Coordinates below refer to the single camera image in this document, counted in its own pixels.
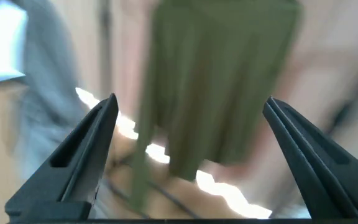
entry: bright light strip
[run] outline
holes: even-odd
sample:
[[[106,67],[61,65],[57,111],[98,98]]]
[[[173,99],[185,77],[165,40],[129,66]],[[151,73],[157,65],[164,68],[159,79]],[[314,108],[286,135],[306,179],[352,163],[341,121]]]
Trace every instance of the bright light strip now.
[[[91,93],[82,90],[81,88],[75,88],[75,90],[80,97],[80,100],[88,105],[90,109],[100,102],[100,100],[96,99]],[[116,124],[118,131],[122,135],[130,139],[137,139],[138,134],[134,131],[135,122],[122,115],[121,112],[118,112]],[[153,160],[168,164],[170,158],[169,156],[166,156],[164,152],[165,148],[156,144],[151,144],[147,146],[146,149],[146,153]],[[272,211],[269,209],[249,204],[247,199],[237,187],[226,183],[215,182],[211,174],[198,170],[196,181],[201,190],[211,195],[222,196],[231,210],[246,218],[267,219],[270,214],[272,214]]]

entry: blurry background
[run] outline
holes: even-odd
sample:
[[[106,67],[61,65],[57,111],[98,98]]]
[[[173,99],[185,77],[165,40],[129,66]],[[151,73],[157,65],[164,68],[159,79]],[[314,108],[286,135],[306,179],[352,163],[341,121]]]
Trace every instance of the blurry background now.
[[[147,53],[149,17],[156,0],[111,0],[111,74],[101,72],[101,4],[103,1],[52,1],[68,27],[77,59],[80,88],[103,99],[115,92],[122,114],[135,120],[140,72]],[[358,82],[358,0],[301,0],[303,21],[295,47],[276,90],[320,128],[351,97]],[[18,189],[9,157],[14,121],[9,120],[12,97],[24,89],[12,81],[0,83],[0,223],[7,222],[3,206]],[[358,158],[358,110],[335,140]],[[258,144],[263,152],[251,175],[237,187],[253,204],[279,211],[298,203],[299,193],[270,130]]]

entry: green cloth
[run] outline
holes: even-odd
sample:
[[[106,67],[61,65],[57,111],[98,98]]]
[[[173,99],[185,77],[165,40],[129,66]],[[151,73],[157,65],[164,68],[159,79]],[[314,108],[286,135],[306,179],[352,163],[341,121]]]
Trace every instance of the green cloth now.
[[[204,159],[242,162],[300,15],[295,0],[165,0],[153,20],[132,161],[130,203],[148,189],[145,149],[168,133],[170,173],[192,181]]]

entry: green shirt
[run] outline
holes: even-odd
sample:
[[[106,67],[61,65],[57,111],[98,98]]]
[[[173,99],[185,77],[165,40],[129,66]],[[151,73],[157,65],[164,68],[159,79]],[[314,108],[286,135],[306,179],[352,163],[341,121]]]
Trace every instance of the green shirt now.
[[[132,161],[131,205],[147,191],[145,149],[168,133],[170,173],[192,181],[204,159],[242,162],[284,63],[295,0],[164,0],[156,9]]]

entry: gray cloth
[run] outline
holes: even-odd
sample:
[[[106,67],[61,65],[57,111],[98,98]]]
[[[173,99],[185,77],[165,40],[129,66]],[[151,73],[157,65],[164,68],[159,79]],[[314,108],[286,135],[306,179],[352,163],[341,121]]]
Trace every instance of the gray cloth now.
[[[76,94],[73,51],[63,24],[48,0],[16,0],[27,12],[23,83],[16,102],[19,121],[15,146],[27,180],[85,115]]]

